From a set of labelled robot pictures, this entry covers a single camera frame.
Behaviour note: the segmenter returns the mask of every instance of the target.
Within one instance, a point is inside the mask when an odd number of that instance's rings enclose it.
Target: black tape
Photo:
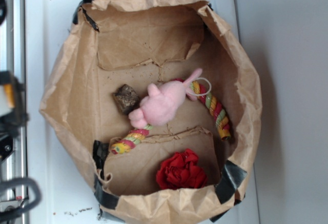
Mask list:
[[[221,204],[224,204],[230,198],[232,198],[246,176],[247,172],[233,162],[228,160],[225,163],[222,170],[221,181],[215,187],[215,193]],[[236,199],[235,205],[239,204],[240,202],[241,201],[239,199]],[[226,212],[210,218],[211,222],[216,222],[218,219],[223,217]]]
[[[107,209],[115,210],[119,197],[115,196],[113,194],[107,193],[103,191],[103,188],[101,186],[101,182],[99,181],[98,177],[95,175],[95,183],[94,187],[96,191],[94,192],[94,196],[98,200],[98,203],[100,203],[102,206],[104,206]]]
[[[104,219],[108,219],[108,220],[112,220],[112,221],[116,221],[116,222],[120,222],[120,223],[125,223],[124,220],[122,220],[108,212],[105,212],[102,209],[100,209],[100,216]]]
[[[87,11],[85,9],[83,9],[83,14],[86,16],[87,21],[90,23],[93,29],[99,32],[97,23],[90,16],[88,16]]]
[[[95,140],[93,143],[93,153],[92,157],[96,163],[97,169],[101,169],[100,177],[104,179],[104,164],[108,156],[109,143],[102,143]]]
[[[235,200],[235,206],[238,205],[238,204],[240,204],[240,203],[241,203],[241,201],[239,199],[236,199]],[[228,212],[228,210],[225,211],[225,212],[223,212],[223,213],[221,213],[221,214],[219,214],[219,215],[217,215],[217,216],[214,216],[214,217],[210,218],[210,221],[213,222],[213,223],[216,222],[218,219],[220,219],[221,217],[223,217],[226,212]]]
[[[78,6],[77,6],[77,8],[76,8],[76,10],[75,10],[75,12],[74,12],[74,15],[73,15],[73,23],[76,25],[76,24],[78,24],[78,18],[77,18],[77,13],[78,13],[78,10],[79,10],[79,8],[83,5],[83,4],[89,4],[89,3],[91,3],[93,0],[82,0],[79,4],[78,4]]]

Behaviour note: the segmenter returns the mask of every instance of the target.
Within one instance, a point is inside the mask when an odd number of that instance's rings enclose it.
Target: brown paper bag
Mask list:
[[[127,223],[198,223],[244,198],[259,141],[260,82],[230,26],[207,4],[84,0],[46,85],[41,113],[102,210]],[[173,121],[130,153],[110,153],[97,169],[94,141],[113,143],[132,129],[112,93],[128,84],[144,97],[148,84],[186,78],[199,67],[228,113],[232,139],[222,142],[206,107],[186,99]],[[186,148],[198,154],[207,185],[160,190],[160,163]]]

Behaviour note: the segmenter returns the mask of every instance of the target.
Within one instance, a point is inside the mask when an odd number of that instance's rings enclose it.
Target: pink felt toy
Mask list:
[[[173,80],[159,87],[151,83],[148,85],[148,95],[140,102],[140,108],[129,114],[131,125],[142,129],[147,124],[162,126],[173,120],[177,109],[183,104],[186,95],[196,101],[197,97],[190,84],[200,77],[202,69],[196,69],[184,82]]]

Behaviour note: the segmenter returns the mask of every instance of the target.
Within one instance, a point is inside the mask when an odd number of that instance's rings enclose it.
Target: rope toy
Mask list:
[[[131,125],[135,129],[112,145],[112,153],[130,152],[149,135],[149,130],[153,126],[161,126],[171,121],[178,107],[184,102],[186,95],[193,101],[199,99],[209,109],[210,114],[214,117],[220,138],[223,141],[229,140],[231,135],[226,111],[210,92],[211,83],[207,79],[199,77],[201,73],[202,69],[196,69],[186,80],[175,79],[159,87],[150,84],[148,86],[149,96],[140,102],[140,108],[129,114]],[[205,79],[209,83],[208,91],[205,86],[196,81],[198,79]]]
[[[194,81],[191,84],[191,89],[196,94],[206,93],[206,88]],[[198,99],[209,109],[211,116],[214,117],[215,126],[223,141],[229,140],[231,138],[229,119],[225,109],[222,108],[222,104],[217,101],[217,98],[209,92],[207,95],[198,96]]]

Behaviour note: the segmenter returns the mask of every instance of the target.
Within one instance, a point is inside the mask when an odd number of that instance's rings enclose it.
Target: colorful rope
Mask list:
[[[198,82],[192,82],[190,88],[196,94],[206,93],[206,87]],[[227,113],[222,107],[222,104],[217,101],[216,97],[212,93],[208,93],[204,96],[199,96],[198,99],[208,108],[210,114],[214,117],[215,126],[217,131],[223,141],[229,140],[231,138],[229,119]]]
[[[143,129],[134,129],[129,132],[127,136],[112,145],[111,151],[113,154],[123,154],[125,152],[130,152],[131,149],[135,148],[141,140],[145,139],[149,130],[153,128],[152,125],[147,125]]]

